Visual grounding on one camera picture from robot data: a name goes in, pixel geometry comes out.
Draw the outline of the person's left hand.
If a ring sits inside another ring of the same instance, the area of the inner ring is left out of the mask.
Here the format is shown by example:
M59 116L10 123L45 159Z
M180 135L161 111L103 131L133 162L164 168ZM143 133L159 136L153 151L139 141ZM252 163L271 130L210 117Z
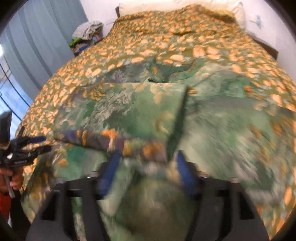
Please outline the person's left hand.
M24 177L23 177L23 167L16 167L11 169L7 169L4 167L1 167L0 169L1 174L1 193L7 194L9 192L7 183L5 181L5 176L9 177L10 180L10 186L14 190L20 190L23 185Z

